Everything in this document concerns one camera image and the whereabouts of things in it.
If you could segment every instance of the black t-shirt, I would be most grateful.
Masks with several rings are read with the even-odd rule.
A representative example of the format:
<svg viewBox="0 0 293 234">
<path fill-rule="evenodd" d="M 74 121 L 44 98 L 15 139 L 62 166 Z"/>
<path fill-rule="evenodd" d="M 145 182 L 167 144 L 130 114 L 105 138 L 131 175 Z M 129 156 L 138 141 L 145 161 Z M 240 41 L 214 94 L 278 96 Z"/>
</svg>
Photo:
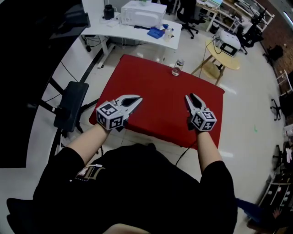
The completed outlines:
<svg viewBox="0 0 293 234">
<path fill-rule="evenodd" d="M 208 165 L 200 183 L 141 144 L 92 164 L 88 174 L 70 148 L 49 161 L 33 196 L 43 232 L 99 234 L 116 223 L 152 234 L 234 231 L 233 180 L 222 161 Z"/>
</svg>

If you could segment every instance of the tiled floor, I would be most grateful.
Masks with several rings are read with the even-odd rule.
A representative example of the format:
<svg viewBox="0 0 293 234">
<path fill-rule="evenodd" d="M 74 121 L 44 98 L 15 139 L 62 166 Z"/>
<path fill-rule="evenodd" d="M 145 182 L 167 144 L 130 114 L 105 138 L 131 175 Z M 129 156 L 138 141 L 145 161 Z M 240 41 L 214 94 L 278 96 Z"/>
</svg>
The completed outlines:
<svg viewBox="0 0 293 234">
<path fill-rule="evenodd" d="M 212 36 L 211 33 L 201 30 L 205 27 L 206 24 L 197 26 L 200 32 L 194 40 L 190 39 L 187 31 L 182 31 L 178 50 L 166 50 L 164 64 L 172 66 L 177 59 L 183 58 L 185 60 L 183 71 L 191 73 L 203 60 L 205 40 Z M 101 95 L 123 54 L 152 60 L 156 49 L 157 47 L 151 44 L 125 49 L 116 47 L 107 59 L 105 67 L 103 69 L 95 67 L 89 75 L 87 83 L 90 87 L 84 103 L 89 103 Z M 284 120 L 275 122 L 270 111 L 271 98 L 278 100 L 279 95 L 276 78 L 262 54 L 263 49 L 259 43 L 249 48 L 247 55 L 239 53 L 240 69 L 238 71 L 226 69 L 219 83 L 219 86 L 225 90 L 219 151 L 232 174 L 236 196 L 250 202 L 255 202 L 260 195 L 272 169 L 271 156 L 275 146 L 283 142 Z M 215 82 L 203 73 L 201 78 Z M 93 108 L 81 118 L 84 128 L 90 126 L 88 118 L 92 111 Z M 103 147 L 104 151 L 107 151 L 121 145 L 150 142 L 153 142 L 172 163 L 175 163 L 185 150 L 175 144 L 129 130 L 120 133 L 112 131 Z M 179 162 L 178 167 L 200 180 L 201 172 L 196 150 L 190 149 Z M 239 210 L 235 233 L 253 233 L 245 226 L 245 222 L 245 215 Z"/>
</svg>

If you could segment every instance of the red tablecloth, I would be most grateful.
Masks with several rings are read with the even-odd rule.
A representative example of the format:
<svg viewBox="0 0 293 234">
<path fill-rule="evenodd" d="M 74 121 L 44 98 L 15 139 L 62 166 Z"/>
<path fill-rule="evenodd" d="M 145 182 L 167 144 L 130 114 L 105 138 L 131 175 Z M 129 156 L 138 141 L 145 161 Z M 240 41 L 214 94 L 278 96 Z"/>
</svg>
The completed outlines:
<svg viewBox="0 0 293 234">
<path fill-rule="evenodd" d="M 200 78 L 181 72 L 172 75 L 172 68 L 130 55 L 120 59 L 96 105 L 135 94 L 143 97 L 142 103 L 129 117 L 127 129 L 189 147 L 196 140 L 194 131 L 188 131 L 184 97 L 197 94 L 214 112 L 217 123 L 210 134 L 219 144 L 224 90 Z M 89 119 L 96 124 L 96 112 Z"/>
</svg>

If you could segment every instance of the small round table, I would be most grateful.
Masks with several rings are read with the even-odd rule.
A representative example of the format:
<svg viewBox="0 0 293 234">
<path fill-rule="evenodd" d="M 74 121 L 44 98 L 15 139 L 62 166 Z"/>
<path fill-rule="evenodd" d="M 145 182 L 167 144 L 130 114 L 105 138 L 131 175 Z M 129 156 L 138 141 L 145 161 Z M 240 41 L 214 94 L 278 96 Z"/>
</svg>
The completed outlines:
<svg viewBox="0 0 293 234">
<path fill-rule="evenodd" d="M 206 76 L 217 80 L 215 83 L 215 85 L 217 85 L 220 81 L 220 78 L 223 76 L 226 67 L 232 70 L 238 70 L 240 68 L 238 58 L 231 57 L 230 55 L 221 51 L 218 47 L 215 47 L 211 39 L 206 40 L 206 48 L 211 53 L 211 55 L 206 60 L 204 60 L 191 74 L 194 74 L 202 67 L 202 71 L 204 74 L 206 74 Z M 215 65 L 215 61 L 218 61 L 221 65 Z"/>
</svg>

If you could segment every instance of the printer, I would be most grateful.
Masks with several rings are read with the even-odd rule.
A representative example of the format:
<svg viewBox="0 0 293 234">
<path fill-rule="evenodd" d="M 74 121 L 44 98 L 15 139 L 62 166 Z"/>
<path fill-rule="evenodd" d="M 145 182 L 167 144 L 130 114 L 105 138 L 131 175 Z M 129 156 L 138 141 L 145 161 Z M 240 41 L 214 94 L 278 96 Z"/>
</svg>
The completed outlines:
<svg viewBox="0 0 293 234">
<path fill-rule="evenodd" d="M 216 35 L 214 36 L 213 43 L 220 50 L 232 57 L 234 57 L 236 53 L 241 49 L 241 44 L 237 36 L 223 29 L 217 31 Z"/>
<path fill-rule="evenodd" d="M 142 5 L 139 1 L 130 1 L 121 8 L 121 24 L 159 28 L 166 9 L 166 5 L 157 3 Z"/>
</svg>

